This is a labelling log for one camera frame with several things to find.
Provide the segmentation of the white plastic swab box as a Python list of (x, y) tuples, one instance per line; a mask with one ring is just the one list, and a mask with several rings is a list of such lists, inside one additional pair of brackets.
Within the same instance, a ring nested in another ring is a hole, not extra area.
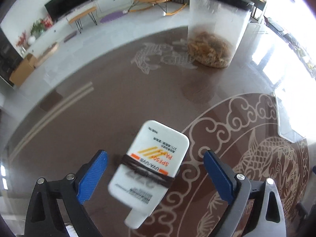
[(247, 55), (243, 69), (251, 89), (276, 100), (278, 133), (291, 142), (315, 141), (313, 117), (307, 94), (310, 77), (292, 49), (276, 34), (259, 24), (247, 26), (243, 45)]

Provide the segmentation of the small wooden bench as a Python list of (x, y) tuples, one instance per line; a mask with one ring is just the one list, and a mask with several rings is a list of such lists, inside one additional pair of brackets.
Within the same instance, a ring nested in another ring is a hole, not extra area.
[(82, 33), (82, 30), (83, 30), (83, 25), (82, 25), (82, 18), (86, 17), (86, 16), (89, 16), (90, 19), (92, 20), (92, 22), (97, 26), (98, 23), (94, 17), (94, 12), (97, 11), (97, 7), (96, 6), (93, 6), (83, 12), (81, 12), (80, 14), (76, 15), (75, 17), (71, 18), (68, 22), (69, 22), (69, 25), (75, 23), (76, 27), (77, 27), (77, 30), (79, 31), (79, 33), (81, 34)]

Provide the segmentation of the white tv cabinet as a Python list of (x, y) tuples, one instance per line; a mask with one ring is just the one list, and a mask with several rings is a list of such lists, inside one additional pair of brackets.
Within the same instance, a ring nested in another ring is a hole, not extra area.
[(73, 10), (52, 27), (46, 30), (35, 42), (26, 49), (25, 54), (32, 54), (39, 57), (49, 46), (55, 42), (64, 40), (66, 36), (74, 31), (82, 32), (78, 27), (84, 28), (86, 25), (97, 25), (100, 20), (116, 11), (124, 11), (132, 4), (132, 0), (93, 0), (84, 3), (79, 8)]

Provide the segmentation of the red flowers white vase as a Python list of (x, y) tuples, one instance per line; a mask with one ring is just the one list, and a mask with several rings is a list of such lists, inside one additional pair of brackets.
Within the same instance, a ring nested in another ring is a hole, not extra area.
[(34, 35), (28, 36), (27, 32), (23, 31), (22, 34), (18, 37), (16, 47), (25, 52), (35, 41), (36, 37)]

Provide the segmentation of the black display cabinet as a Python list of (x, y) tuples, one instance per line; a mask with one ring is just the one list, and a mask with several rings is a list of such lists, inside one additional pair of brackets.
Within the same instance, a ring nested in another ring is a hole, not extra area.
[(12, 72), (18, 67), (23, 58), (14, 49), (3, 31), (0, 31), (0, 58), (1, 58), (1, 77), (10, 86), (14, 84), (10, 81)]

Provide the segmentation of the black television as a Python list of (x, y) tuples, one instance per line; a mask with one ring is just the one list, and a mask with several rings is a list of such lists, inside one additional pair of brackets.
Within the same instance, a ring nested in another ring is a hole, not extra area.
[(88, 1), (90, 0), (51, 0), (45, 4), (45, 8), (52, 21), (56, 22), (74, 8)]

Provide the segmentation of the white sunscreen tube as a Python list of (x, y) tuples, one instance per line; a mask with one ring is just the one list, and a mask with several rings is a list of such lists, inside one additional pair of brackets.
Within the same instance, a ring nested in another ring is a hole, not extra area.
[(161, 202), (189, 146), (186, 135), (160, 122), (142, 125), (108, 185), (110, 195), (131, 208), (128, 228), (138, 229)]

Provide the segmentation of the potted plant by vase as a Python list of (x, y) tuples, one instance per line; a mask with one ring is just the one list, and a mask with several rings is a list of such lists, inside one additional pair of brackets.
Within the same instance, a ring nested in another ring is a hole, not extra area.
[(49, 15), (45, 18), (40, 18), (35, 21), (31, 28), (31, 36), (39, 38), (45, 31), (50, 29), (53, 26), (53, 21)]

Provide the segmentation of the clear jar with black lid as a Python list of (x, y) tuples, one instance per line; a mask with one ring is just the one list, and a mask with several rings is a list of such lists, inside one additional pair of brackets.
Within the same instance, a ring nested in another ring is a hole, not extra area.
[(241, 42), (254, 3), (250, 0), (190, 0), (187, 51), (197, 62), (227, 68)]

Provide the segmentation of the cardboard box on floor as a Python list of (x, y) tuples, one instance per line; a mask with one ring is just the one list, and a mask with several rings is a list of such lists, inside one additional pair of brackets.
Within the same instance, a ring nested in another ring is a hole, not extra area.
[(10, 75), (9, 80), (20, 87), (35, 70), (37, 58), (33, 54), (27, 54), (17, 68)]

